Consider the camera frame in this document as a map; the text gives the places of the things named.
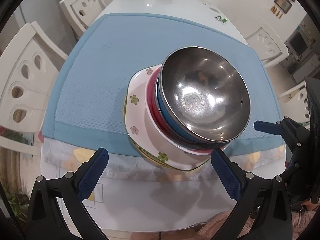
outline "dining chair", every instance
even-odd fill
[[[272,67],[289,56],[288,48],[278,34],[264,20],[259,18],[258,30],[245,38],[265,67]]]
[[[280,94],[278,96],[278,100],[292,93],[295,94],[288,102],[283,103],[281,100],[279,101],[282,115],[283,117],[290,117],[298,123],[306,124],[305,127],[308,129],[310,127],[310,114],[308,108],[306,82],[303,81],[288,91]]]
[[[61,0],[60,6],[78,38],[106,7],[103,0]]]
[[[0,57],[0,126],[39,132],[58,69],[67,57],[37,22],[27,23],[18,31]],[[39,154],[34,146],[2,136],[0,146]]]

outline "blue bowl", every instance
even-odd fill
[[[187,132],[185,132],[170,116],[170,114],[168,113],[167,109],[164,106],[164,103],[162,101],[162,98],[160,96],[159,93],[159,82],[156,86],[156,90],[157,90],[157,99],[159,102],[159,108],[160,108],[160,112],[162,113],[164,119],[166,120],[166,122],[168,123],[168,125],[176,132],[178,133],[180,136],[182,136],[183,138],[196,142],[196,143],[204,143],[204,141],[200,141],[194,137],[192,137],[190,134],[188,134]]]

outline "blue placemat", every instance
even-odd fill
[[[141,156],[124,127],[128,82],[137,71],[161,64],[172,51],[185,46],[220,54],[247,84],[250,121],[226,153],[242,155],[280,146],[280,136],[253,129],[256,120],[276,122],[281,117],[266,70],[253,49],[194,22],[140,13],[106,14],[84,33],[54,85],[43,135],[88,149],[103,147],[110,153]]]

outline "screw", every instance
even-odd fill
[[[73,172],[72,171],[68,171],[65,175],[64,175],[67,179],[72,178],[73,176]]]
[[[247,172],[245,174],[245,176],[248,178],[248,179],[252,179],[253,178],[253,174],[251,172]]]
[[[36,178],[36,181],[38,181],[38,182],[40,182],[42,180],[43,180],[43,176],[41,176],[41,175]]]
[[[282,178],[280,176],[276,176],[276,181],[281,182]]]

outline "white ceramic plate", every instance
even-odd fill
[[[158,67],[135,73],[129,82],[124,113],[127,133],[135,144],[168,166],[183,171],[196,169],[210,156],[194,155],[178,149],[159,134],[148,116],[145,88],[150,75]]]

